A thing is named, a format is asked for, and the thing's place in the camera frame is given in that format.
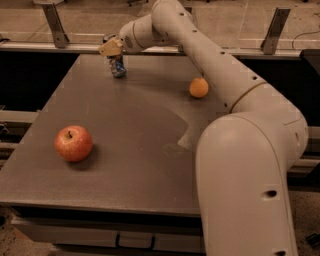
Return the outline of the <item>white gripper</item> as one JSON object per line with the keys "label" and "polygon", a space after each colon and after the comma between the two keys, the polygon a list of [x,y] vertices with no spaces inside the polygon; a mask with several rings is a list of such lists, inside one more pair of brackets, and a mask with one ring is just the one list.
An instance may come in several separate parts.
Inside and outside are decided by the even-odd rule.
{"label": "white gripper", "polygon": [[119,32],[119,39],[111,38],[106,43],[102,44],[98,51],[102,56],[116,56],[120,55],[124,49],[128,53],[137,53],[140,51],[135,35],[134,35],[134,22],[131,21],[124,25]]}

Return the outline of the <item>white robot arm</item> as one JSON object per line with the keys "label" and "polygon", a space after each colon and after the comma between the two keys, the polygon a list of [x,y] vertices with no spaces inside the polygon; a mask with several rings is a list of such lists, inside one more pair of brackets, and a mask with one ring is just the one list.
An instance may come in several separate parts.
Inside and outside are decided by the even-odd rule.
{"label": "white robot arm", "polygon": [[226,115],[196,149],[197,194],[207,256],[298,256],[287,172],[308,142],[303,114],[273,86],[204,35],[179,0],[156,0],[149,15],[106,37],[118,58],[177,45]]}

